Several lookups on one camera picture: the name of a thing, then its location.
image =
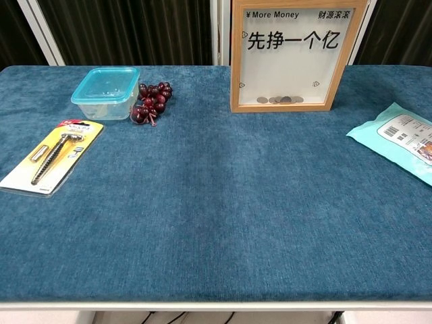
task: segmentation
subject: turquoise lid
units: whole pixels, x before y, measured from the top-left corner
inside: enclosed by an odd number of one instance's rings
[[[140,72],[135,67],[99,67],[89,71],[74,91],[77,105],[123,103],[134,90]]]

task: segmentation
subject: light blue package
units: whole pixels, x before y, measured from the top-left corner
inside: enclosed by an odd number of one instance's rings
[[[393,103],[347,136],[432,186],[432,123]]]

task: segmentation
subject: white table edge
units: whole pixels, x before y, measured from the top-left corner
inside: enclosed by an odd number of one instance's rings
[[[0,302],[0,311],[432,311],[432,301]]]

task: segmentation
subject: photo frame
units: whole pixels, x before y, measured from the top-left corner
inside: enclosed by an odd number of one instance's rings
[[[330,110],[367,0],[233,0],[231,110]]]

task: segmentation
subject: cable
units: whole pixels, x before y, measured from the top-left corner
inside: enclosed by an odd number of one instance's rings
[[[183,312],[182,314],[178,315],[175,319],[170,320],[167,324],[172,324],[175,321],[177,321],[180,317],[182,317],[186,312]]]
[[[142,321],[142,323],[141,324],[144,324],[144,323],[146,323],[147,322],[147,320],[150,318],[150,316],[152,315],[152,314],[155,314],[155,312],[149,312],[148,313],[148,315],[147,315],[147,317]]]
[[[336,321],[342,316],[342,314],[344,314],[344,312],[335,312],[328,324],[335,324]]]
[[[232,312],[231,316],[228,317],[227,321],[224,324],[228,324],[231,321],[231,319],[234,316],[234,314],[236,314],[236,312]]]

